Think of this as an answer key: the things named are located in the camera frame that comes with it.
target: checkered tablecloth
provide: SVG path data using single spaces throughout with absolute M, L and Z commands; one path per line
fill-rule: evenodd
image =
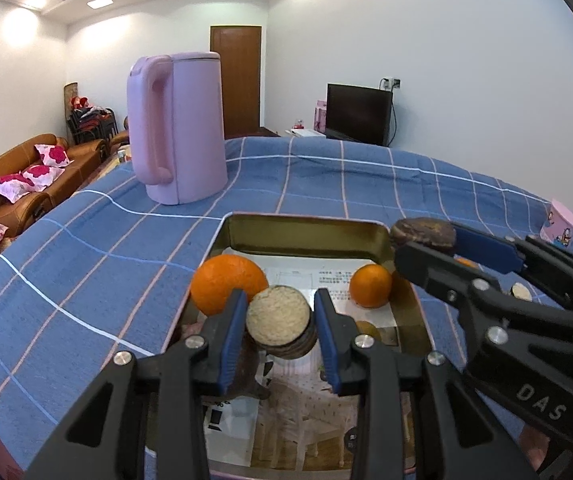
M 0 257 L 0 437 L 21 466 L 116 351 L 165 348 L 191 276 L 232 211 L 385 224 L 433 216 L 519 237 L 537 233 L 547 214 L 547 201 L 531 193 L 413 153 L 261 137 L 230 140 L 226 152 L 229 182 L 215 196 L 156 204 L 131 163 L 121 164 Z M 433 343 L 462 367 L 455 311 L 419 293 Z M 516 434 L 521 424 L 497 412 Z

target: metal bolt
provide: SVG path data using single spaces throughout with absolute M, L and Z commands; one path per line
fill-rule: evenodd
M 482 278 L 476 278 L 473 280 L 473 286 L 478 290 L 489 290 L 489 282 L 483 280 Z
M 128 365 L 133 359 L 131 352 L 121 351 L 113 356 L 113 362 L 118 366 Z
M 375 339 L 370 335 L 360 334 L 358 337 L 353 339 L 353 342 L 358 348 L 371 348 L 375 344 Z
M 187 348 L 202 348 L 204 343 L 204 338 L 201 335 L 190 335 L 184 341 Z
M 444 354 L 441 354 L 435 350 L 427 355 L 427 361 L 429 361 L 429 364 L 434 366 L 443 365 L 446 360 L 447 358 L 444 356 Z
M 492 326 L 487 330 L 487 339 L 496 345 L 504 345 L 509 340 L 509 334 L 501 326 Z

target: pink box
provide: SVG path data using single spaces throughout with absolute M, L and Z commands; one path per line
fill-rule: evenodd
M 318 101 L 313 118 L 313 129 L 321 134 L 326 129 L 326 101 Z
M 549 215 L 540 229 L 540 237 L 566 249 L 573 240 L 573 213 L 557 200 L 551 201 Z

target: cartoon cup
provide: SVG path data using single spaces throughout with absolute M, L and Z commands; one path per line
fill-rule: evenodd
M 540 237 L 562 249 L 573 240 L 573 213 L 557 200 L 551 201 L 548 218 L 540 229 Z

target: black flat screen tv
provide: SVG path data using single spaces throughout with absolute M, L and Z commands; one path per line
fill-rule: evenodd
M 327 87 L 327 137 L 383 146 L 389 136 L 389 91 L 330 84 Z

